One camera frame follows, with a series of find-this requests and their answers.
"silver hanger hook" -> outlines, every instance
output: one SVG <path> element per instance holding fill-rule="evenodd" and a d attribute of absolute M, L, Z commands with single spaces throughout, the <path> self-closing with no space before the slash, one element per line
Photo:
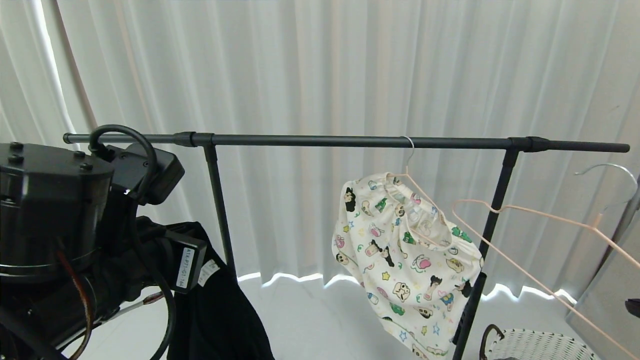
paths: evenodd
<path fill-rule="evenodd" d="M 409 155 L 409 157 L 406 159 L 406 163 L 404 164 L 404 168 L 408 169 L 409 168 L 409 161 L 411 161 L 411 157 L 413 156 L 413 153 L 415 152 L 415 144 L 413 143 L 413 140 L 411 140 L 411 138 L 409 136 L 402 136 L 403 138 L 406 138 L 407 140 L 409 140 L 409 142 L 411 143 L 411 155 Z"/>
<path fill-rule="evenodd" d="M 618 165 L 618 164 L 614 164 L 614 163 L 602 163 L 602 164 L 591 165 L 590 167 L 584 169 L 581 172 L 574 173 L 574 175 L 584 175 L 587 172 L 589 172 L 592 168 L 595 168 L 595 167 L 616 167 L 616 168 L 626 172 L 629 175 L 629 178 L 631 178 L 631 181 L 634 184 L 634 191 L 631 193 L 631 196 L 627 200 L 624 200 L 624 201 L 621 201 L 621 202 L 614 202 L 613 204 L 609 204 L 609 205 L 604 207 L 604 209 L 602 210 L 601 213 L 604 213 L 605 211 L 607 211 L 607 209 L 610 208 L 611 206 L 620 205 L 620 204 L 626 204 L 631 199 L 634 198 L 634 196 L 636 195 L 636 192 L 638 191 L 638 183 L 636 182 L 636 177 L 631 173 L 631 171 L 629 171 L 629 169 L 625 168 L 622 165 Z"/>

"white basket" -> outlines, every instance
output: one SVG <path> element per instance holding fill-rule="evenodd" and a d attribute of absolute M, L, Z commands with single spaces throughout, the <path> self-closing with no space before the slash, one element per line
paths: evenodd
<path fill-rule="evenodd" d="M 480 360 L 503 359 L 600 360 L 587 345 L 569 336 L 524 329 L 500 330 L 491 324 L 484 330 Z"/>

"horizontal rod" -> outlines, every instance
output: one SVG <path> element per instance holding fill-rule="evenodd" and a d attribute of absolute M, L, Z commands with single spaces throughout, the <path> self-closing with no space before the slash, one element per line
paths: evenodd
<path fill-rule="evenodd" d="M 216 135 L 211 133 L 177 133 L 145 135 L 152 143 L 173 143 L 182 146 L 244 145 L 301 147 L 388 147 L 410 148 L 411 142 L 402 136 L 312 136 L 312 135 Z M 89 142 L 86 134 L 65 134 L 66 143 Z M 416 148 L 431 149 L 502 149 L 519 151 L 597 151 L 628 152 L 624 143 L 552 141 L 540 138 L 424 138 L 411 137 Z M 132 138 L 120 134 L 104 134 L 105 143 L 131 143 Z"/>

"floor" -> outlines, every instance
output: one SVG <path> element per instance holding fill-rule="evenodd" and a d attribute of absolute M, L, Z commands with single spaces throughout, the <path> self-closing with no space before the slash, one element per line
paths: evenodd
<path fill-rule="evenodd" d="M 369 307 L 362 288 L 349 281 L 298 282 L 280 277 L 262 286 L 259 278 L 241 281 L 269 334 L 278 360 L 415 359 L 386 333 Z M 464 360 L 477 360 L 482 333 L 494 323 L 503 329 L 532 329 L 577 335 L 564 322 L 566 309 L 556 300 L 523 292 L 519 299 L 493 291 L 483 297 Z M 160 301 L 143 306 L 96 329 L 82 359 L 145 359 L 164 332 L 166 309 Z M 79 342 L 69 346 L 70 355 Z"/>

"screw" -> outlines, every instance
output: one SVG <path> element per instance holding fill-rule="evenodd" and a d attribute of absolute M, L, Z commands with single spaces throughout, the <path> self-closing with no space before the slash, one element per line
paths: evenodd
<path fill-rule="evenodd" d="M 7 160 L 9 160 L 9 163 L 11 164 L 21 164 L 24 161 L 24 158 L 20 155 L 13 154 L 9 156 Z"/>
<path fill-rule="evenodd" d="M 9 148 L 11 150 L 22 150 L 23 147 L 24 147 L 24 144 L 21 142 L 11 142 L 9 144 Z"/>

